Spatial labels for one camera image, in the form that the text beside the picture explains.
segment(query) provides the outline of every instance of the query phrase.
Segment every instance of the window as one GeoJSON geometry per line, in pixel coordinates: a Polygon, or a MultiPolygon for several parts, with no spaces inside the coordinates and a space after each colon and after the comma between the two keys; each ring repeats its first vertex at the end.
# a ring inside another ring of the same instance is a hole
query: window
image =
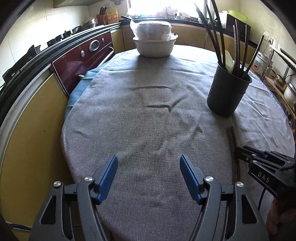
{"type": "Polygon", "coordinates": [[[168,13],[176,12],[179,16],[180,12],[187,13],[190,17],[198,17],[194,2],[200,10],[204,11],[205,0],[129,0],[130,9],[129,15],[146,15],[147,17],[156,16],[157,12],[165,11],[168,8],[168,13]]]}

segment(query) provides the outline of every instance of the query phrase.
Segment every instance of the utensil holder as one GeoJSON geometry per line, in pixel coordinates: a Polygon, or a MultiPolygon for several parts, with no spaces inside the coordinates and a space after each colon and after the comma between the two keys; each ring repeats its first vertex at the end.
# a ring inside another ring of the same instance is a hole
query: utensil holder
{"type": "Polygon", "coordinates": [[[251,82],[249,75],[240,79],[218,65],[207,97],[207,105],[219,116],[231,116],[251,82]]]}

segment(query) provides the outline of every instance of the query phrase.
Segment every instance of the human hand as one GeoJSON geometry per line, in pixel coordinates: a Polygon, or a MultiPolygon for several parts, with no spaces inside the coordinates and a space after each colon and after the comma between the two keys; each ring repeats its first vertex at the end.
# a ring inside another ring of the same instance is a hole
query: human hand
{"type": "Polygon", "coordinates": [[[287,201],[278,200],[274,197],[266,220],[268,234],[275,235],[278,232],[279,223],[290,222],[295,216],[296,208],[287,209],[287,201]]]}

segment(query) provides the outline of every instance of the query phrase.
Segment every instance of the round dial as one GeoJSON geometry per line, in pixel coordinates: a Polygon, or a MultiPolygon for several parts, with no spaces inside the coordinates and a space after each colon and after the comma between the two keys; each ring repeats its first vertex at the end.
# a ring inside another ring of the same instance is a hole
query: round dial
{"type": "Polygon", "coordinates": [[[91,44],[89,45],[89,51],[93,52],[96,51],[100,46],[100,43],[98,40],[94,40],[91,42],[91,44]]]}

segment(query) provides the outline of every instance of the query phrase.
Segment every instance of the blue rubber pad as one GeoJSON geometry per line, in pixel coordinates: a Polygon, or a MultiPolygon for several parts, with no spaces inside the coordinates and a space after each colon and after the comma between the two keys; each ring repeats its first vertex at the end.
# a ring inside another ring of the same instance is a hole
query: blue rubber pad
{"type": "Polygon", "coordinates": [[[99,184],[99,194],[97,197],[98,202],[101,204],[108,196],[109,190],[111,188],[113,179],[115,177],[118,168],[118,159],[116,156],[110,162],[100,184],[99,184]]]}
{"type": "Polygon", "coordinates": [[[198,204],[201,203],[202,197],[200,195],[199,184],[193,175],[191,168],[189,167],[187,161],[183,156],[180,158],[180,170],[191,195],[191,198],[196,201],[198,204]]]}

